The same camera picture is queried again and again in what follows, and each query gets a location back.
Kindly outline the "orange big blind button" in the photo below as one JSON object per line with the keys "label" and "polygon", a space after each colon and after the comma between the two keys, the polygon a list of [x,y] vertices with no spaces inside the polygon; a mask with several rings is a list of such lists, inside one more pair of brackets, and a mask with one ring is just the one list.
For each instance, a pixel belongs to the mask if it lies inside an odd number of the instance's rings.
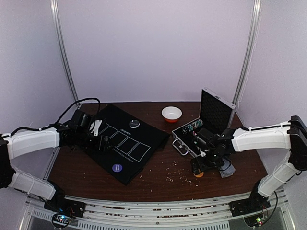
{"label": "orange big blind button", "polygon": [[201,178],[201,177],[203,177],[203,175],[204,175],[204,172],[201,172],[199,174],[194,174],[194,176],[197,177],[197,178]]}

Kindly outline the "grey playing card deck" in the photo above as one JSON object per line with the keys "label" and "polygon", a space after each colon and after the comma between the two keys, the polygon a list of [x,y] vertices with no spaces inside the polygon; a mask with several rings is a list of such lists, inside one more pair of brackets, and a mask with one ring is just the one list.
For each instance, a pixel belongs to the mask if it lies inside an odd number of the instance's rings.
{"label": "grey playing card deck", "polygon": [[223,158],[223,166],[218,167],[218,171],[220,173],[220,176],[222,178],[226,178],[229,176],[232,176],[235,172],[235,168],[232,164],[232,162],[228,158]]}

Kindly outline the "purple small blind button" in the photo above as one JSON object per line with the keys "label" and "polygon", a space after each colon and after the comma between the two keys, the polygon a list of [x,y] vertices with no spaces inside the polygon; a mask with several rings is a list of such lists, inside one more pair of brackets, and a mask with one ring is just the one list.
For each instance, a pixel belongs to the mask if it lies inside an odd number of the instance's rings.
{"label": "purple small blind button", "polygon": [[112,171],[115,173],[119,173],[123,170],[123,166],[119,163],[116,163],[112,166]]}

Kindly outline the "clear grey dealer button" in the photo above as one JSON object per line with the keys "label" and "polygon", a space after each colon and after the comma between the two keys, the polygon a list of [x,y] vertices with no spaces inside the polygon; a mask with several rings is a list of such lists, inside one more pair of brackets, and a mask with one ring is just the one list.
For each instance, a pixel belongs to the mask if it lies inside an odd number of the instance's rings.
{"label": "clear grey dealer button", "polygon": [[139,120],[133,119],[129,122],[130,128],[138,128],[140,126]]}

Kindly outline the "poker chip row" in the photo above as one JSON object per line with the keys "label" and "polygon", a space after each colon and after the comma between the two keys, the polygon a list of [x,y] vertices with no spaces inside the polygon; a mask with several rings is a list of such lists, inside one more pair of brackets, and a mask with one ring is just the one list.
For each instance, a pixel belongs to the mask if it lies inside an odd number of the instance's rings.
{"label": "poker chip row", "polygon": [[195,120],[194,122],[189,123],[186,126],[184,126],[182,128],[182,133],[183,134],[189,133],[189,132],[201,127],[202,125],[203,125],[203,121],[201,119]]}

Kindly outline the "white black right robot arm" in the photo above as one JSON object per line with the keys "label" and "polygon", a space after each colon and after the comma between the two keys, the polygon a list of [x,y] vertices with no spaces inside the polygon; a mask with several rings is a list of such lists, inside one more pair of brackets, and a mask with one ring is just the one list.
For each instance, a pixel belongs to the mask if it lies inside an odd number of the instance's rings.
{"label": "white black right robot arm", "polygon": [[279,187],[307,169],[307,126],[297,116],[289,121],[262,127],[228,128],[221,134],[194,134],[193,142],[201,152],[201,162],[209,168],[223,165],[223,157],[234,152],[260,149],[285,149],[285,158],[272,173],[257,181],[246,200],[249,211],[257,211]]}

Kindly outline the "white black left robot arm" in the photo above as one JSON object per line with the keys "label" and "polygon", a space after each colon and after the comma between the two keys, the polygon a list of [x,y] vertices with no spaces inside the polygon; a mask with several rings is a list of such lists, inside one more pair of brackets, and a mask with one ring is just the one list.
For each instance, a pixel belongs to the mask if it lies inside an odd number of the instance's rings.
{"label": "white black left robot arm", "polygon": [[40,179],[11,165],[15,158],[29,153],[63,146],[77,146],[83,150],[104,153],[110,149],[109,138],[102,135],[104,119],[85,122],[68,121],[56,123],[40,129],[22,127],[14,133],[0,137],[0,186],[14,188],[28,194],[50,200],[59,213],[69,209],[69,202],[60,190],[47,180]]}

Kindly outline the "black poker table mat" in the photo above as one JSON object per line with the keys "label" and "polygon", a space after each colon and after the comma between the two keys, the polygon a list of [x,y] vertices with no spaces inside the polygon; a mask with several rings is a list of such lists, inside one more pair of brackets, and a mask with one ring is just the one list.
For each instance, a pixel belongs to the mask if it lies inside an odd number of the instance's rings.
{"label": "black poker table mat", "polygon": [[[97,119],[105,119],[99,128],[99,134],[110,137],[112,148],[106,152],[89,149],[86,153],[118,181],[127,185],[143,169],[151,156],[158,149],[164,148],[170,134],[159,130],[132,116],[113,104],[102,109]],[[129,122],[139,120],[138,128],[130,128]],[[112,166],[119,163],[123,170],[112,171]]]}

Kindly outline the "aluminium poker chip case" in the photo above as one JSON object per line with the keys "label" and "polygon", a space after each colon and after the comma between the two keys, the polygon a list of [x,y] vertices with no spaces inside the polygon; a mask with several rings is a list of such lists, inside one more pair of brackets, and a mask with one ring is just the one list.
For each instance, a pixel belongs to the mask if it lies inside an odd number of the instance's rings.
{"label": "aluminium poker chip case", "polygon": [[[180,126],[172,131],[174,138],[172,146],[182,155],[190,154],[192,157],[200,156],[193,139],[197,133],[204,129],[204,141],[213,138],[214,135],[220,135],[225,129],[232,124],[236,105],[228,102],[218,96],[212,90],[203,88],[201,91],[201,104],[199,116],[194,120]],[[203,125],[189,133],[183,134],[182,128],[195,120],[201,119]]]}

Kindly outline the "white orange bowl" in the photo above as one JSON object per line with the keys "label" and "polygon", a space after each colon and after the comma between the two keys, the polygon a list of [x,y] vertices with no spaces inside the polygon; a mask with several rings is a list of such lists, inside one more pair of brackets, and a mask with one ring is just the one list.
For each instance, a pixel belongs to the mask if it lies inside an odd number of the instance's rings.
{"label": "white orange bowl", "polygon": [[168,106],[162,109],[161,114],[165,121],[175,123],[181,118],[182,111],[177,107]]}

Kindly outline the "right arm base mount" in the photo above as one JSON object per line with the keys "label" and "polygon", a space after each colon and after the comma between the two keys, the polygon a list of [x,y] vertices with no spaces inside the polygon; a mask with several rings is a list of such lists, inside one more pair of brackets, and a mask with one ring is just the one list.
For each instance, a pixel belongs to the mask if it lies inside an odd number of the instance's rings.
{"label": "right arm base mount", "polygon": [[230,211],[233,217],[246,215],[254,213],[257,211],[262,211],[263,208],[270,208],[271,204],[268,200],[258,200],[258,199],[241,199],[237,201],[232,201],[229,203]]}

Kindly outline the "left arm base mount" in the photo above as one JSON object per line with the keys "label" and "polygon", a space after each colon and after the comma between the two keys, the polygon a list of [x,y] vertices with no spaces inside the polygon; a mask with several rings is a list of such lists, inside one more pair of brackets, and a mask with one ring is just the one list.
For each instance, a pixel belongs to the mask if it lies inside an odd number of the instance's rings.
{"label": "left arm base mount", "polygon": [[64,214],[68,217],[82,218],[85,211],[86,204],[80,201],[74,201],[65,199],[64,204],[61,207],[56,207],[51,201],[47,201],[44,204],[44,208],[53,212]]}

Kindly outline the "left aluminium frame post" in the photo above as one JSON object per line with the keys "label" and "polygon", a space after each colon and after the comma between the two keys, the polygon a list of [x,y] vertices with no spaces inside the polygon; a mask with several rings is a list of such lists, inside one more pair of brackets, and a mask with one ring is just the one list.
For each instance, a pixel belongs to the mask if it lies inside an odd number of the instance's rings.
{"label": "left aluminium frame post", "polygon": [[55,25],[55,31],[57,35],[57,40],[58,40],[58,45],[59,45],[59,50],[60,50],[60,56],[62,60],[62,64],[64,67],[64,72],[65,76],[68,82],[69,90],[72,94],[72,97],[74,101],[79,100],[76,87],[71,75],[71,69],[69,66],[69,61],[67,57],[67,52],[65,49],[65,43],[64,43],[64,38],[63,38],[63,33],[62,33],[62,28],[61,28],[61,23],[60,23],[60,15],[59,15],[59,8],[58,8],[58,1],[57,0],[51,0],[50,1],[50,6],[51,6],[51,13]]}

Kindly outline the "aluminium frame post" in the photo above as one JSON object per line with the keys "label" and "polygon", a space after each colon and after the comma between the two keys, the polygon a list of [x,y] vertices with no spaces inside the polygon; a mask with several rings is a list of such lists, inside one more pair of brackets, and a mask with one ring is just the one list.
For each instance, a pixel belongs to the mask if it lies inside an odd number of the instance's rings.
{"label": "aluminium frame post", "polygon": [[243,96],[245,85],[247,83],[248,71],[251,62],[251,56],[253,53],[254,45],[256,43],[256,37],[258,33],[259,21],[260,21],[260,12],[261,12],[261,0],[254,0],[253,3],[253,12],[250,23],[250,30],[248,35],[247,47],[243,59],[242,68],[239,75],[238,84],[236,87],[236,92],[233,98],[233,103],[238,107],[239,102]]}
{"label": "aluminium frame post", "polygon": [[71,75],[71,69],[69,66],[69,61],[67,57],[67,52],[65,49],[65,43],[64,43],[64,38],[63,38],[63,33],[62,33],[62,28],[61,28],[61,23],[60,23],[60,15],[59,15],[59,8],[58,8],[58,1],[57,0],[51,0],[50,1],[50,6],[51,6],[51,13],[55,25],[55,31],[57,35],[57,40],[58,40],[58,45],[59,45],[59,50],[60,50],[60,56],[62,60],[62,64],[64,67],[64,72],[65,76],[68,82],[69,90],[72,94],[72,97],[74,101],[79,100],[76,87]]}

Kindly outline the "right aluminium frame post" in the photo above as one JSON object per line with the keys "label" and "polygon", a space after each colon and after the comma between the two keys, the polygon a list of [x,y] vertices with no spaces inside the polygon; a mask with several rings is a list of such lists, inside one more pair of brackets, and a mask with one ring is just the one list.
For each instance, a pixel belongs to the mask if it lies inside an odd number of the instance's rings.
{"label": "right aluminium frame post", "polygon": [[253,3],[253,12],[250,23],[250,30],[248,35],[247,47],[243,59],[242,68],[239,75],[238,84],[236,87],[236,92],[233,98],[233,103],[238,107],[239,102],[243,96],[245,85],[247,83],[248,71],[251,62],[251,56],[253,53],[254,45],[256,43],[256,37],[258,33],[259,21],[260,21],[260,12],[261,12],[261,0],[254,0]]}

